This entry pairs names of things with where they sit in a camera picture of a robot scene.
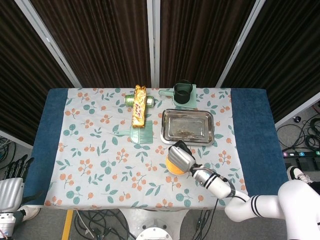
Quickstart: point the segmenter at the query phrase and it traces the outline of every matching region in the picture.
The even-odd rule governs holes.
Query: yellow snack bag
[[[132,126],[134,128],[143,128],[145,126],[146,99],[146,87],[136,85],[132,111]]]

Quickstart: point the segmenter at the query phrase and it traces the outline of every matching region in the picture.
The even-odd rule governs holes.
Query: dark curtain
[[[14,1],[0,1],[0,130],[33,145],[51,88],[71,88]]]
[[[275,122],[319,93],[320,1],[266,1],[223,87],[266,89]]]
[[[255,0],[161,0],[160,87],[214,87]]]
[[[31,0],[83,87],[151,87],[146,0]]]

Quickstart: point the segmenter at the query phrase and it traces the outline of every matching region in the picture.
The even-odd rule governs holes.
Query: stainless steel tray
[[[162,113],[161,140],[175,144],[209,146],[214,142],[214,117],[208,111],[166,109]]]

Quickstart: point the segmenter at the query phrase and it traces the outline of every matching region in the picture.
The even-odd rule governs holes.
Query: green cylindrical container
[[[125,105],[127,107],[133,107],[134,101],[135,101],[135,96],[134,95],[125,95],[124,101],[125,101]],[[147,96],[145,105],[147,108],[153,108],[155,105],[155,98],[153,96]]]

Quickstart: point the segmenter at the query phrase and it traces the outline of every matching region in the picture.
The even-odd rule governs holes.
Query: white shoe
[[[22,222],[30,220],[35,218],[39,212],[40,212],[40,207],[29,207],[29,206],[22,206],[20,207],[17,211],[21,211],[23,214],[23,219]]]
[[[295,179],[301,180],[301,181],[305,182],[306,184],[311,184],[314,182],[310,179],[310,177],[308,175],[304,174],[296,166],[290,166],[287,169],[286,174],[288,175],[289,180],[295,180]]]

